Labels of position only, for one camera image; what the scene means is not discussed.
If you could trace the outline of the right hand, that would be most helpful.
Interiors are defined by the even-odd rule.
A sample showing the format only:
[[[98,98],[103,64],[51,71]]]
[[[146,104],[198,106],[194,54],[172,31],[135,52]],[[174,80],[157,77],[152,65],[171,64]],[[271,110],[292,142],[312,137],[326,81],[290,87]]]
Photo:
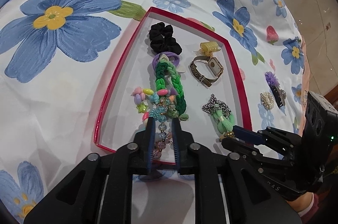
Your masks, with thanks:
[[[305,211],[306,213],[312,208],[314,204],[314,194],[306,192],[294,201],[287,201],[291,208],[297,213]]]

